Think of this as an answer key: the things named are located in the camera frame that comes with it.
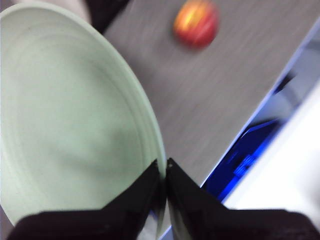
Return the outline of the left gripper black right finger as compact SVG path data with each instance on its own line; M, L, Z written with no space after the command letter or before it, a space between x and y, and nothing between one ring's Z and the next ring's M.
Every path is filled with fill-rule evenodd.
M172 159L166 190L176 240L318 240L308 217L284 209L229 209L200 188Z

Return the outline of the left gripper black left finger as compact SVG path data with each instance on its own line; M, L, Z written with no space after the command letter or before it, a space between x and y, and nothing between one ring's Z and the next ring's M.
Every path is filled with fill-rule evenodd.
M158 205L157 160L122 193L100 209L44 211L23 217L10 240L135 240Z

